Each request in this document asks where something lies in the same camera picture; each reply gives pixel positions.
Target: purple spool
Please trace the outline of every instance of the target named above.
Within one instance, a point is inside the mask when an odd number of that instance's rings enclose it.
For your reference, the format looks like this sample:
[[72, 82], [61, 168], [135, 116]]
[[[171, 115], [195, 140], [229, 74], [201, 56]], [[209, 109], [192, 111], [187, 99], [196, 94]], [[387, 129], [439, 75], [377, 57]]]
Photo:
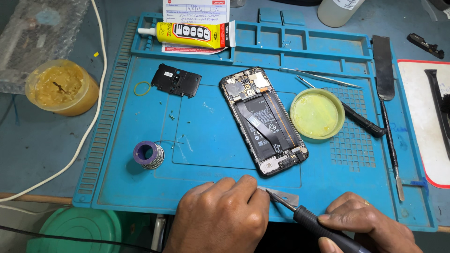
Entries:
[[[149, 150], [153, 149], [153, 154], [149, 159], [145, 159], [145, 153]], [[139, 164], [149, 164], [156, 159], [158, 155], [158, 150], [156, 148], [156, 144], [149, 140], [144, 140], [139, 142], [135, 149], [133, 150], [133, 158]]]

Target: metal tweezers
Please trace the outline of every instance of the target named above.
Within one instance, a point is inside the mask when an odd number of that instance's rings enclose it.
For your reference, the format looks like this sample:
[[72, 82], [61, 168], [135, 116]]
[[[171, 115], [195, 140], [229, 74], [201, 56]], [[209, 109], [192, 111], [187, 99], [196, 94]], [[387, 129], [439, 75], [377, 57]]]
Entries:
[[364, 89], [364, 87], [357, 86], [357, 85], [354, 85], [354, 84], [351, 84], [351, 83], [348, 83], [348, 82], [338, 81], [338, 80], [334, 80], [334, 79], [331, 79], [331, 78], [328, 78], [328, 77], [318, 76], [318, 75], [314, 75], [314, 74], [303, 72], [303, 71], [296, 70], [296, 69], [280, 68], [279, 71], [292, 73], [292, 74], [299, 74], [299, 75], [302, 75], [302, 76], [305, 76], [305, 77], [309, 77], [309, 78], [312, 78], [312, 79], [316, 79], [316, 80], [320, 80], [320, 81], [326, 81], [326, 82], [335, 83], [335, 84], [339, 84], [339, 85], [351, 86], [351, 87]]

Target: ring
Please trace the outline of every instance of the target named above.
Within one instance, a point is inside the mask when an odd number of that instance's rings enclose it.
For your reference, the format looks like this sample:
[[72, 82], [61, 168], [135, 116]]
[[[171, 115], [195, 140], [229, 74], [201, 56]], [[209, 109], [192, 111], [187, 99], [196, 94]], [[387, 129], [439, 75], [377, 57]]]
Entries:
[[[141, 84], [141, 83], [146, 83], [146, 84], [148, 84], [148, 90], [146, 91], [146, 92], [144, 92], [144, 93], [142, 93], [142, 94], [137, 94], [136, 93], [136, 87], [139, 85], [139, 84]], [[152, 86], [149, 84], [149, 82], [147, 82], [147, 81], [142, 81], [142, 82], [138, 82], [136, 85], [135, 85], [135, 95], [136, 96], [143, 96], [143, 95], [145, 95], [145, 94], [147, 94], [149, 91], [150, 91], [150, 88], [151, 88]]]

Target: fingernail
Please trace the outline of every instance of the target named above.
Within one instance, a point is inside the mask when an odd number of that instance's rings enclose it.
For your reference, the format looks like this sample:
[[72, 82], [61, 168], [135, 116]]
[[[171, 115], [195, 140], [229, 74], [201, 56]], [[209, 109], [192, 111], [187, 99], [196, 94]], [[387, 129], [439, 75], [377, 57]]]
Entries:
[[330, 218], [330, 215], [329, 214], [322, 214], [322, 215], [319, 215], [319, 221], [326, 221], [326, 220], [328, 220]]
[[319, 238], [319, 248], [321, 253], [333, 253], [336, 252], [336, 249], [333, 245], [333, 242], [327, 237]]

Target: e8000 glue tube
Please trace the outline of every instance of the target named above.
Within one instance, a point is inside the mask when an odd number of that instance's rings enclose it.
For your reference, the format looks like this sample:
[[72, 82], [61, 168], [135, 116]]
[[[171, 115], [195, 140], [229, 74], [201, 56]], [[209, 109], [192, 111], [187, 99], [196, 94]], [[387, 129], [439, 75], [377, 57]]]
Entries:
[[155, 28], [139, 28], [138, 33], [174, 44], [214, 49], [236, 46], [234, 21], [218, 25], [158, 22]]

